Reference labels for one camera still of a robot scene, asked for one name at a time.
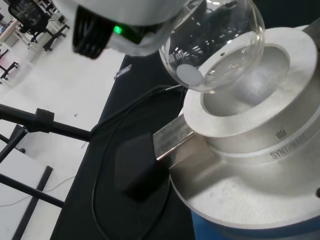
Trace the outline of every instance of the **green led light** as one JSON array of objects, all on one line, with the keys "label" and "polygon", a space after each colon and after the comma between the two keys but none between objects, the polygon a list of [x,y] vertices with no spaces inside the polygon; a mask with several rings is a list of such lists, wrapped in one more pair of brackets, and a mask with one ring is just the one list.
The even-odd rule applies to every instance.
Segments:
[{"label": "green led light", "polygon": [[121,34],[121,33],[122,33],[122,28],[119,27],[119,26],[115,26],[115,27],[113,28],[113,31],[115,31],[117,34]]}]

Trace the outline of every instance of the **black clamp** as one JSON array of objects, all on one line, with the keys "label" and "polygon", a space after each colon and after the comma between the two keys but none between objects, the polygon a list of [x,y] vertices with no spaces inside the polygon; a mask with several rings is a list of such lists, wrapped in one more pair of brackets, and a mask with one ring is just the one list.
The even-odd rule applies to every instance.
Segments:
[{"label": "black clamp", "polygon": [[55,118],[55,114],[53,112],[37,108],[34,115],[32,128],[29,129],[29,131],[31,133],[35,133],[35,132],[44,132],[47,134],[50,133],[50,131],[53,128],[54,118]]}]

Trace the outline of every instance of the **black metal stand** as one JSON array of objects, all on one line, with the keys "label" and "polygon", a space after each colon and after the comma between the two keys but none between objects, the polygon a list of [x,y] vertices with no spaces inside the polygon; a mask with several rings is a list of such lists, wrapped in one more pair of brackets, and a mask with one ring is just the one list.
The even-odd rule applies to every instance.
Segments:
[{"label": "black metal stand", "polygon": [[65,35],[63,32],[63,30],[65,29],[70,29],[70,27],[65,24],[57,33],[53,34],[51,31],[49,31],[48,29],[45,29],[45,32],[48,33],[51,36],[51,39],[49,41],[46,42],[46,44],[43,46],[44,51],[52,51],[51,45],[54,43],[54,40],[56,40],[59,37],[66,37],[67,35]]},{"label": "black metal stand", "polygon": [[36,114],[22,111],[13,107],[5,106],[0,104],[0,120],[5,120],[8,122],[20,124],[26,127],[29,132],[44,132],[44,133],[55,133],[70,137],[73,139],[78,139],[82,141],[90,141],[90,132],[65,125],[59,122],[55,122],[49,119],[54,113],[49,111],[44,111],[42,109],[37,109]]},{"label": "black metal stand", "polygon": [[[43,191],[45,189],[45,186],[49,180],[49,177],[50,177],[52,171],[53,171],[53,169],[51,167],[46,166],[44,173],[40,179],[40,182],[39,182],[38,186],[36,187],[37,190]],[[34,196],[31,198],[31,201],[30,201],[28,207],[26,208],[18,227],[15,230],[15,233],[12,237],[12,240],[21,240],[21,238],[24,235],[25,230],[28,226],[28,223],[32,217],[32,214],[34,213],[34,211],[36,209],[38,200],[39,199]]]},{"label": "black metal stand", "polygon": [[23,127],[14,136],[14,138],[9,141],[9,143],[0,152],[0,164],[8,156],[8,154],[17,146],[17,144],[24,138],[24,136],[27,135],[27,133],[28,130],[26,129],[26,127]]},{"label": "black metal stand", "polygon": [[[11,137],[10,139],[9,138],[6,138],[5,136],[3,136],[2,134],[0,134],[0,140],[3,141],[4,143],[6,144],[9,144],[10,140],[13,139],[16,134],[18,134],[19,130],[22,129],[22,127],[20,125],[16,125],[14,130],[13,130],[13,133],[11,134]],[[21,148],[21,149],[18,149],[17,147],[15,147],[15,149],[17,149],[19,152],[25,154],[26,153],[26,150],[24,148]]]},{"label": "black metal stand", "polygon": [[[39,108],[36,110],[36,113],[33,114],[0,104],[0,120],[9,121],[24,126],[11,139],[7,139],[1,135],[1,139],[7,143],[7,146],[0,152],[0,163],[6,158],[6,156],[8,156],[8,154],[16,147],[16,145],[28,132],[52,132],[86,142],[90,141],[91,133],[89,131],[55,122],[54,116],[54,113]],[[57,207],[62,208],[64,206],[63,201],[43,193],[41,189],[34,189],[2,174],[0,174],[0,183],[29,194],[36,199],[53,204]]]},{"label": "black metal stand", "polygon": [[4,71],[4,73],[0,76],[0,79],[4,79],[4,80],[8,80],[7,75],[9,74],[9,72],[14,69],[14,68],[18,68],[19,64],[17,62],[13,62],[8,69],[5,69],[3,66],[0,65],[0,69],[2,69]]}]

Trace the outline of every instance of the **black table surface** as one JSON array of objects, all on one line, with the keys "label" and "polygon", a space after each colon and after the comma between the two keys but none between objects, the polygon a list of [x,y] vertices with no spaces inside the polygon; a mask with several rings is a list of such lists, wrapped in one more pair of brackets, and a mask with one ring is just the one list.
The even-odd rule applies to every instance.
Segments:
[{"label": "black table surface", "polygon": [[[307,25],[320,17],[318,0],[256,0],[266,28]],[[124,107],[147,90],[177,83],[166,72],[159,53],[148,57],[128,57],[121,68],[132,64],[130,72],[117,78],[100,121]],[[91,198],[94,180],[103,160],[103,173],[96,193],[97,217],[110,240],[134,240],[149,226],[159,212],[168,188],[164,182],[146,202],[137,203],[114,189],[114,159],[119,144],[142,133],[155,133],[177,114],[180,93],[171,92],[152,98],[128,115],[113,137],[103,158],[110,128],[105,127],[91,140],[51,240],[103,240],[95,225]],[[190,210],[171,188],[159,222],[145,239],[194,240]]]}]

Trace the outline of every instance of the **glass flask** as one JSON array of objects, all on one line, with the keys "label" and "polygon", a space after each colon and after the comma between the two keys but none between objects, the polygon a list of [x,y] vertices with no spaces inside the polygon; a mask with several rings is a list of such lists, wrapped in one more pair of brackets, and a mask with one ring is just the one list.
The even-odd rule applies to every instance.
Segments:
[{"label": "glass flask", "polygon": [[252,0],[190,0],[160,56],[180,84],[215,93],[259,63],[264,31]]}]

